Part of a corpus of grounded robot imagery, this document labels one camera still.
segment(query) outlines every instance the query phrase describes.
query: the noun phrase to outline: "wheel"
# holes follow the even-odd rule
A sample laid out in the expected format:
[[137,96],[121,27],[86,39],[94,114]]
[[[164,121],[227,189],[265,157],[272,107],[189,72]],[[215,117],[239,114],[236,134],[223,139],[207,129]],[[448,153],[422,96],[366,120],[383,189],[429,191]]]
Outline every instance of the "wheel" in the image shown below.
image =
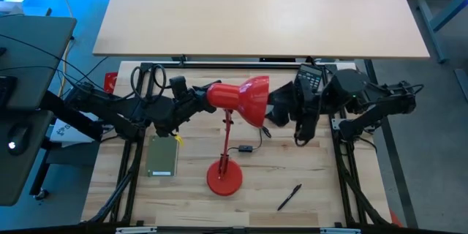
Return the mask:
[[45,199],[48,195],[49,195],[49,191],[47,191],[47,190],[45,190],[45,189],[43,189],[43,188],[41,187],[41,191],[39,192],[38,195],[35,195],[35,196],[34,196],[34,199],[37,200],[37,201],[43,200],[43,199]]

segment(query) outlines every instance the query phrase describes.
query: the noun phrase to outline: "sticker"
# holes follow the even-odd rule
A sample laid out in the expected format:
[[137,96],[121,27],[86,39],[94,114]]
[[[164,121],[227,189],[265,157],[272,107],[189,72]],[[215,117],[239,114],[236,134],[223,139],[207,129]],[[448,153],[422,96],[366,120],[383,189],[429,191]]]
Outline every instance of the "sticker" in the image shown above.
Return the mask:
[[174,139],[175,139],[176,141],[178,141],[178,143],[179,143],[182,147],[184,147],[184,140],[182,140],[182,137],[181,137],[180,135],[175,135],[175,136],[174,136]]
[[156,172],[153,171],[153,176],[171,176],[170,172]]

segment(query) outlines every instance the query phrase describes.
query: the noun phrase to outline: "black pen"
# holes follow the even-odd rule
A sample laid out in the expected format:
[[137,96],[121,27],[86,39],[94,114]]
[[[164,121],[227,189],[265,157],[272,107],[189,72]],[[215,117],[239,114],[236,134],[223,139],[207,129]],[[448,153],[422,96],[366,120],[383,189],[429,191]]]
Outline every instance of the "black pen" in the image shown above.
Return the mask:
[[294,190],[292,191],[291,195],[289,195],[285,201],[283,201],[283,203],[281,203],[281,205],[279,205],[278,207],[278,210],[277,211],[280,211],[284,205],[286,205],[286,203],[291,199],[291,197],[293,197],[293,195],[301,188],[302,184],[299,184],[297,186],[295,186]]

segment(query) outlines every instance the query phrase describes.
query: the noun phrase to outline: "metal clamp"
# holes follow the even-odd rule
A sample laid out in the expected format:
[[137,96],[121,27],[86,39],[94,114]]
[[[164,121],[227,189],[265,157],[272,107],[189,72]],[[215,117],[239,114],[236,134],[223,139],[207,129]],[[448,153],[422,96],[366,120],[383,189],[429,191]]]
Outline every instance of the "metal clamp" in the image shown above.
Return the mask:
[[343,118],[333,118],[331,119],[331,128],[335,131],[339,131],[339,124],[346,119]]

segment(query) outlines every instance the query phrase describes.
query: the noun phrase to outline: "light wood desk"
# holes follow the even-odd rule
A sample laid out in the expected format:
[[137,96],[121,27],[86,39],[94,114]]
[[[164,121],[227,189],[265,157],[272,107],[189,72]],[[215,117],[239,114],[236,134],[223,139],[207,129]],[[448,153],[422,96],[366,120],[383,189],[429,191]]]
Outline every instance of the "light wood desk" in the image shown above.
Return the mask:
[[[114,94],[123,96],[130,91],[132,69],[140,62],[122,62]],[[270,90],[284,85],[295,76],[293,70],[245,69],[167,69],[169,77],[184,75],[188,86],[202,86],[215,80],[241,84],[245,79],[270,76]],[[153,127],[146,133],[136,188],[132,221],[144,220],[146,225],[159,226],[272,226],[305,227],[333,226],[345,222],[328,117],[320,118],[315,139],[305,147],[293,141],[295,123],[284,128],[265,120],[272,138],[263,136],[263,145],[251,154],[231,151],[230,156],[241,165],[244,182],[230,197],[221,197],[206,185],[206,171],[219,158],[224,142],[224,113],[198,113],[181,125],[184,147],[179,148],[177,175],[173,178],[148,177],[146,152],[148,139],[155,135]],[[249,126],[236,112],[230,133],[230,146],[259,143],[258,129]],[[110,140],[100,146],[94,166],[88,197],[82,218],[90,219],[104,205],[116,187],[124,141]],[[374,149],[358,141],[355,159],[364,194],[379,213],[390,221],[385,190]],[[280,211],[279,204],[297,184],[301,190]],[[358,218],[355,198],[350,202]],[[126,198],[122,199],[121,214]]]
[[407,0],[110,0],[93,53],[429,57]]

